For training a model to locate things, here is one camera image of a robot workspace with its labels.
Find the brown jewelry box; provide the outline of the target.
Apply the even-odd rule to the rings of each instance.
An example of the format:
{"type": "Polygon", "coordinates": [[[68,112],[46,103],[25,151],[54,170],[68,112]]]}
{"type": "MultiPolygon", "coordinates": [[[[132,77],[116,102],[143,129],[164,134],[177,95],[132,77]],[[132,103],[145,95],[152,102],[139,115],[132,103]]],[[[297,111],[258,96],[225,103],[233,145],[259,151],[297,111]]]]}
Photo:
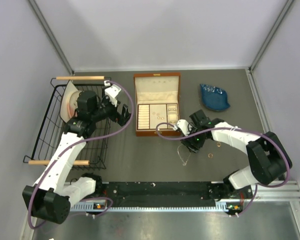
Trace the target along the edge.
{"type": "Polygon", "coordinates": [[[179,101],[181,74],[179,72],[136,73],[133,75],[136,105],[137,137],[161,135],[172,137],[181,133],[174,130],[180,119],[179,101]]]}

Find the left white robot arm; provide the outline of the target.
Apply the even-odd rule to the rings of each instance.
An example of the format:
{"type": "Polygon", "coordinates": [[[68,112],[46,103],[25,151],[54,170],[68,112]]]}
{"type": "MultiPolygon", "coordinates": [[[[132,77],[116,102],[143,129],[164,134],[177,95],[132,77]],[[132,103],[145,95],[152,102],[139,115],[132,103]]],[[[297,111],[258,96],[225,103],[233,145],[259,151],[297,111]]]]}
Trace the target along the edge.
{"type": "Polygon", "coordinates": [[[31,229],[35,229],[33,217],[62,224],[74,205],[89,195],[96,199],[103,194],[102,180],[93,174],[84,174],[72,185],[65,186],[65,182],[87,142],[102,139],[101,136],[92,137],[98,122],[109,118],[123,129],[130,124],[132,114],[128,106],[124,104],[122,112],[117,111],[120,104],[117,98],[122,90],[114,84],[104,89],[103,97],[74,86],[64,91],[60,118],[65,126],[58,147],[42,175],[22,192],[31,229]]]}

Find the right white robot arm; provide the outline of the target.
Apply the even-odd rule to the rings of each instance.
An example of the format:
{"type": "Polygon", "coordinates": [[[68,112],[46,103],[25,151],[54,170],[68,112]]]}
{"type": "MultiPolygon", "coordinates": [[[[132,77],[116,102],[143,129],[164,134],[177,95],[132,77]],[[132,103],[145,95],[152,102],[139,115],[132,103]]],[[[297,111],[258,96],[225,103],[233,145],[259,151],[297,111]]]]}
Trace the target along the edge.
{"type": "Polygon", "coordinates": [[[197,153],[206,140],[212,140],[229,145],[248,158],[247,167],[226,176],[222,184],[209,187],[209,196],[215,200],[235,198],[243,188],[254,184],[267,186],[293,166],[278,136],[271,131],[243,132],[222,119],[209,119],[202,110],[190,115],[190,119],[191,122],[180,119],[176,126],[185,136],[180,142],[191,153],[197,153]]]}

